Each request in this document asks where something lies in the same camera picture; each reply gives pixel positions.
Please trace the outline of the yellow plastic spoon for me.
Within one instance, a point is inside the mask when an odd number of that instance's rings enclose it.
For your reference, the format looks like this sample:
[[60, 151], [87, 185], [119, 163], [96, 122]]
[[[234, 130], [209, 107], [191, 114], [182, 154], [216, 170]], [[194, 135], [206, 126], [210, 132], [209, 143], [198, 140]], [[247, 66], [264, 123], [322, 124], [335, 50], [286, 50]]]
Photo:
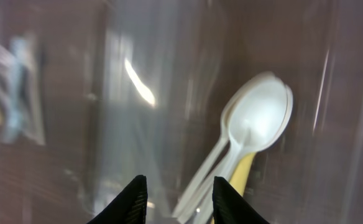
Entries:
[[244, 156], [238, 163], [237, 167], [235, 168], [231, 180], [228, 181], [232, 185], [232, 187], [238, 192], [238, 194], [241, 195], [242, 197], [255, 156], [256, 156], [255, 152]]

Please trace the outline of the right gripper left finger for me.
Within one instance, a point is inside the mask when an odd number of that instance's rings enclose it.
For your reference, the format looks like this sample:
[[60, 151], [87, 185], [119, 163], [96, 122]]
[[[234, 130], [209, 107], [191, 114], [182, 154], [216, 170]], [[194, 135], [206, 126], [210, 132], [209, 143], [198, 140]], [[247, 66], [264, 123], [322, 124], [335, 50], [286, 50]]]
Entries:
[[147, 178], [137, 175], [87, 224], [145, 224], [147, 200]]

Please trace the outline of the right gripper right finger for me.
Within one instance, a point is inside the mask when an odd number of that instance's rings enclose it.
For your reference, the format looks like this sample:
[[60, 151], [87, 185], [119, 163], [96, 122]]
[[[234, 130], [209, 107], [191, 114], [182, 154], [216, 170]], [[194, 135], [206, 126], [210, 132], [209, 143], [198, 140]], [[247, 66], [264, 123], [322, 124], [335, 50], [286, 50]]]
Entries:
[[214, 178], [212, 200], [214, 224], [269, 224], [223, 177]]

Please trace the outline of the white plastic spoon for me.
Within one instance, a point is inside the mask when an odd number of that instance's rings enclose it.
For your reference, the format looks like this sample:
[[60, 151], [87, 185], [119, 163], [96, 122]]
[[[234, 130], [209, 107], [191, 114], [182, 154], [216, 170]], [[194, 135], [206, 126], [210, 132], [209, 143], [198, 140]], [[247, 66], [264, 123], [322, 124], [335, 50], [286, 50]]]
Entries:
[[243, 84], [225, 105], [221, 113], [219, 139], [200, 168], [196, 171], [196, 174], [193, 176], [172, 212], [172, 217], [176, 218], [179, 223], [185, 223], [191, 217], [191, 215], [188, 214], [185, 218], [184, 213], [189, 208], [194, 210], [197, 207], [209, 187], [213, 184], [213, 177], [222, 169], [220, 165], [215, 168], [213, 168], [213, 165], [230, 140], [228, 134], [229, 122], [236, 110], [236, 106], [242, 103], [243, 97], [248, 95], [249, 90], [252, 89], [254, 85], [275, 79], [276, 77], [272, 72], [262, 72], [258, 74], [247, 83]]
[[[254, 85], [232, 115], [228, 131], [230, 140], [213, 165], [213, 168], [220, 165], [222, 169], [214, 177], [220, 176], [230, 181], [244, 156], [268, 149], [286, 129], [292, 110], [292, 90], [278, 77]], [[188, 214], [191, 217], [185, 223], [189, 220], [206, 223], [211, 218], [213, 184], [194, 210], [186, 210], [184, 217]]]

